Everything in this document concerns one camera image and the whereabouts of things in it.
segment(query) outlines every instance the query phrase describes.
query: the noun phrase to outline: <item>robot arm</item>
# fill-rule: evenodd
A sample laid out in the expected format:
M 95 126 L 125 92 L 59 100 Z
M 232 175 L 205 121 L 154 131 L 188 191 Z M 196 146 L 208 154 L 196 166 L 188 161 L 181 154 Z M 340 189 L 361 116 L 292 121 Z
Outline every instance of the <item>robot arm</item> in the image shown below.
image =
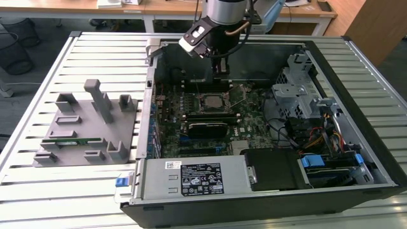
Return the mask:
M 273 24 L 282 7 L 284 0 L 277 0 L 272 9 Z M 228 56 L 244 45 L 254 20 L 253 0 L 206 0 L 206 16 L 189 28 L 178 45 L 190 56 L 210 58 L 213 81 L 229 74 Z M 238 43 L 240 33 L 245 36 Z
M 250 7 L 248 20 L 244 21 L 246 1 L 249 1 Z M 252 0 L 208 0 L 206 16 L 186 31 L 178 41 L 180 46 L 190 56 L 226 57 L 230 54 L 228 51 L 237 46 L 240 32 L 244 28 L 249 34 L 252 15 Z

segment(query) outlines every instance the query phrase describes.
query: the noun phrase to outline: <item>blue latch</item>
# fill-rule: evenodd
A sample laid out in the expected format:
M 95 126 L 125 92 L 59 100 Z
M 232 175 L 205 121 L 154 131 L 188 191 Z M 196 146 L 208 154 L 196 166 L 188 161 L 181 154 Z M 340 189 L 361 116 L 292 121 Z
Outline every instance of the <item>blue latch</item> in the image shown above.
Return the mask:
M 127 186 L 127 177 L 115 178 L 115 187 L 126 187 Z
M 362 164 L 364 160 L 360 154 L 354 154 L 354 158 L 358 164 Z
M 320 155 L 306 155 L 300 159 L 304 168 L 306 167 L 316 167 L 316 166 L 324 166 L 324 160 Z

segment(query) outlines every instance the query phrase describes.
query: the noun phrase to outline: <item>metal bracket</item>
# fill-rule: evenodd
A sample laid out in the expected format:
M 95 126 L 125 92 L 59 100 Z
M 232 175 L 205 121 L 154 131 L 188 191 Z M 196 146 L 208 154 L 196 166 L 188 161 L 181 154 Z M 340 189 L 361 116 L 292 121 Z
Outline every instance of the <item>metal bracket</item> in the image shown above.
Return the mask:
M 336 105 L 336 100 L 333 98 L 314 98 L 312 99 L 310 103 L 309 103 L 309 107 L 312 110 L 310 115 L 317 115 L 318 114 L 318 107 L 325 106 L 329 107 L 332 105 Z
M 145 64 L 150 63 L 151 58 L 161 53 L 161 39 L 149 38 L 145 45 L 146 60 Z
M 0 94 L 2 95 L 3 98 L 9 98 L 13 95 L 13 91 L 10 87 L 2 82 L 0 79 Z

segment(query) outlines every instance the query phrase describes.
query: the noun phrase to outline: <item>wooden desk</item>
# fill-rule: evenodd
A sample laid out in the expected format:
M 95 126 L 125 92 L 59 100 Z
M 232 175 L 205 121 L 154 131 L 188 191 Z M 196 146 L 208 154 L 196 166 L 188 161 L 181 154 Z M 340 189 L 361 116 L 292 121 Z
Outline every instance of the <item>wooden desk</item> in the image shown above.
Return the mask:
M 260 15 L 266 13 L 264 0 L 254 7 Z M 141 19 L 145 31 L 153 32 L 153 20 L 193 20 L 194 0 L 142 0 L 141 5 L 122 5 L 121 8 L 97 9 L 95 0 L 0 0 L 0 17 L 30 18 L 101 18 L 101 19 Z M 277 22 L 316 23 L 312 35 L 322 35 L 334 12 L 322 12 L 312 3 L 284 8 Z

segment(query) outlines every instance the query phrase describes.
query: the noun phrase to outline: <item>copper pipe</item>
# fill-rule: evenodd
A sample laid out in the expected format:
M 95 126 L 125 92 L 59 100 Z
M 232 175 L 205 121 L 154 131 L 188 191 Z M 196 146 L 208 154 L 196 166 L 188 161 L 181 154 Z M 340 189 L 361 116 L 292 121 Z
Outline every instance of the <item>copper pipe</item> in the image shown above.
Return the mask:
M 225 31 L 224 34 L 226 36 L 234 36 L 234 35 L 238 35 L 240 31 L 244 30 L 249 25 L 249 22 L 246 21 L 234 31 L 229 32 L 229 31 Z

